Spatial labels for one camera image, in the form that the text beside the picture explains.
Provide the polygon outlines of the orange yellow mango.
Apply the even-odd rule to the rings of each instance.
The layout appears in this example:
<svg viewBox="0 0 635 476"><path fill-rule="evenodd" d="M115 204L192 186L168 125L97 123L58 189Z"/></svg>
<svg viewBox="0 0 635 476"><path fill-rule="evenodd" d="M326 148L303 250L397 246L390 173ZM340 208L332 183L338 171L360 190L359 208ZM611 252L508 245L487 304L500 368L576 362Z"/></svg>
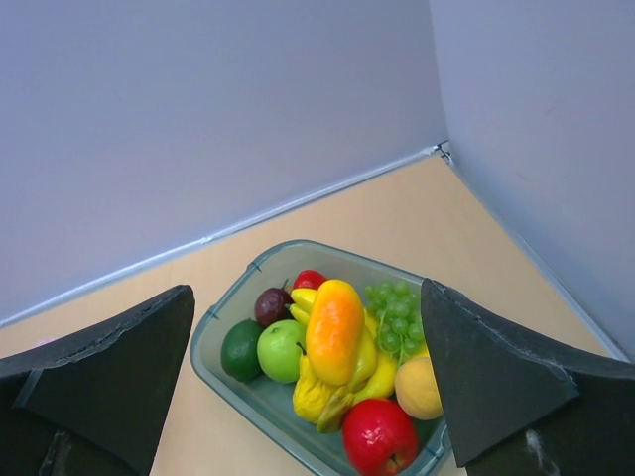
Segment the orange yellow mango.
<svg viewBox="0 0 635 476"><path fill-rule="evenodd" d="M317 290L306 334L307 355L324 383L346 385L355 372L365 316L356 289L327 280Z"/></svg>

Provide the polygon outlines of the dark green lime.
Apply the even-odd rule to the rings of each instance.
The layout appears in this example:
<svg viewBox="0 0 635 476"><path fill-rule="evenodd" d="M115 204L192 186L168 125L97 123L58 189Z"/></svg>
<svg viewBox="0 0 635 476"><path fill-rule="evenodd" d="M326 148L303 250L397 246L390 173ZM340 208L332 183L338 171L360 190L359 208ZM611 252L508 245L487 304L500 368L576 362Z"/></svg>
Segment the dark green lime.
<svg viewBox="0 0 635 476"><path fill-rule="evenodd" d="M225 335L220 351L224 372L242 383L251 382L262 374L257 355L257 344L263 328L254 320L245 319Z"/></svg>

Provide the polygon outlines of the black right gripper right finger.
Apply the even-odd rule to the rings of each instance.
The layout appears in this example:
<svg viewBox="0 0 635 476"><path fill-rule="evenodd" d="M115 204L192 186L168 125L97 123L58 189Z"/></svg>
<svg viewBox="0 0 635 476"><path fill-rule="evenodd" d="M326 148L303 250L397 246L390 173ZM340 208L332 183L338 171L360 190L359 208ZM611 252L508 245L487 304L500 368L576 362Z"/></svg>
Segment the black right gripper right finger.
<svg viewBox="0 0 635 476"><path fill-rule="evenodd" d="M631 475L634 366L566 345L425 279L423 325L457 466Z"/></svg>

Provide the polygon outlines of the light green apple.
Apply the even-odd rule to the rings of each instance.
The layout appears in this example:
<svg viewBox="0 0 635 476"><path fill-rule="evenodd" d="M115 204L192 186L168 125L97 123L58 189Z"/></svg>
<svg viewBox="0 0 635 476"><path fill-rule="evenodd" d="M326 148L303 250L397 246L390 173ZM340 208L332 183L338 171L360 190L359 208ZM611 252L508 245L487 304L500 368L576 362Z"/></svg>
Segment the light green apple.
<svg viewBox="0 0 635 476"><path fill-rule="evenodd" d="M306 347L305 337L306 327L295 320L280 320L269 325L257 342L258 361L264 374L277 383L296 382Z"/></svg>

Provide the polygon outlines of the green grape bunch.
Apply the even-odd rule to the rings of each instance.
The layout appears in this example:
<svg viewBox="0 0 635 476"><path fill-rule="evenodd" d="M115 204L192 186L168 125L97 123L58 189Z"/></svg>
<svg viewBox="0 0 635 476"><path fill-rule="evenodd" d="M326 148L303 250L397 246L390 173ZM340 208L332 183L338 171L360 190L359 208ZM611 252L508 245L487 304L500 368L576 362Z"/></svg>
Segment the green grape bunch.
<svg viewBox="0 0 635 476"><path fill-rule="evenodd" d="M368 285L364 295L377 323L375 340L380 350L400 364L426 347L421 298L407 281L384 281Z"/></svg>

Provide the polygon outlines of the pale orange peach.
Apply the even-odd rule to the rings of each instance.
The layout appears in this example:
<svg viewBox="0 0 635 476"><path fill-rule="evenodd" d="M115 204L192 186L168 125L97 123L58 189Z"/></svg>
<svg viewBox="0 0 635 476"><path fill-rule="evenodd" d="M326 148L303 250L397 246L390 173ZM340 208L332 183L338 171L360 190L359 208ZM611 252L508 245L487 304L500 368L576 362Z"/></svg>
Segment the pale orange peach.
<svg viewBox="0 0 635 476"><path fill-rule="evenodd" d="M404 412L419 420L432 420L444 413L432 360L428 356L410 359L397 371L395 393Z"/></svg>

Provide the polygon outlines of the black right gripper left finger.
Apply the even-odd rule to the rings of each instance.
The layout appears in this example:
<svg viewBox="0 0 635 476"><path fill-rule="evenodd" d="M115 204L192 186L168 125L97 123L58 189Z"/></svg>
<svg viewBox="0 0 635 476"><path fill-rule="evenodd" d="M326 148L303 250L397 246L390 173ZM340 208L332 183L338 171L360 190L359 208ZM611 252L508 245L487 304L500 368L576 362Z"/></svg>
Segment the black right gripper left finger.
<svg viewBox="0 0 635 476"><path fill-rule="evenodd" d="M147 475L191 335L179 285L1 361L4 475Z"/></svg>

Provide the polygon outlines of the pink plastic bag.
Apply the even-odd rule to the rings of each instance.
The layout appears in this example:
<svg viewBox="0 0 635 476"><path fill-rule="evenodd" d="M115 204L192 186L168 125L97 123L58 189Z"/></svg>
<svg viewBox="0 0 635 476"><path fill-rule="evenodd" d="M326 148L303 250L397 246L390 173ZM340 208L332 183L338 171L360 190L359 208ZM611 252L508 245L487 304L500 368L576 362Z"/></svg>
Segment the pink plastic bag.
<svg viewBox="0 0 635 476"><path fill-rule="evenodd" d="M46 339L42 339L40 340L36 346L42 346L42 345L46 345L48 343L54 342L56 339L55 338L46 338Z"/></svg>

